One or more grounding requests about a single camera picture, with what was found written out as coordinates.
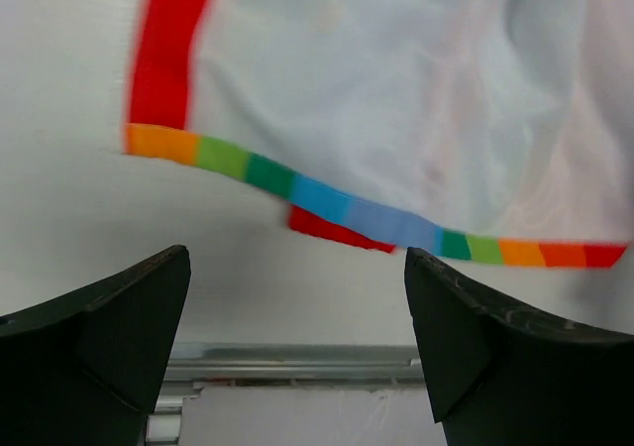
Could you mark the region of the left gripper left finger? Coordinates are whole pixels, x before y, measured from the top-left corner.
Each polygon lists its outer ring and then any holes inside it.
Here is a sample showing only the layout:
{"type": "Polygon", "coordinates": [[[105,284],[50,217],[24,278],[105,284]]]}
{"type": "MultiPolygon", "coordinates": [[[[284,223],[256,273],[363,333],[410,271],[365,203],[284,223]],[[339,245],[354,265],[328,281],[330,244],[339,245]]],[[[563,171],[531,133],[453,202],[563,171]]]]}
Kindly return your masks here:
{"type": "Polygon", "coordinates": [[[2,444],[142,444],[190,277],[176,245],[2,316],[2,444]]]}

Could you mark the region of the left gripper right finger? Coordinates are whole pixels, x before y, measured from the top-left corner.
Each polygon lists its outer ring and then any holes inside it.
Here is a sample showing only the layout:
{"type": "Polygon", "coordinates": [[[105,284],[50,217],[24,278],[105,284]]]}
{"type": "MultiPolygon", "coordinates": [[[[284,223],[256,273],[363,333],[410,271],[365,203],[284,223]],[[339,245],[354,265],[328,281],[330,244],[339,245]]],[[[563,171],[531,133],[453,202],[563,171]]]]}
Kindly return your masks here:
{"type": "Polygon", "coordinates": [[[450,445],[629,445],[633,338],[575,322],[409,249],[404,284],[450,445]]]}

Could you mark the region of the red rainbow kids jacket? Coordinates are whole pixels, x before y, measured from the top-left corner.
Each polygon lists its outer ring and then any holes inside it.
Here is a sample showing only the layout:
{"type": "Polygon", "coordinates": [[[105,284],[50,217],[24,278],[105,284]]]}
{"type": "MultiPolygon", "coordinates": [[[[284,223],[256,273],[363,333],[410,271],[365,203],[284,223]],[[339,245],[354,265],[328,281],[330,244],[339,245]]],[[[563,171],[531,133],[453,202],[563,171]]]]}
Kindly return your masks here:
{"type": "Polygon", "coordinates": [[[145,0],[124,147],[371,249],[605,269],[633,244],[633,0],[145,0]]]}

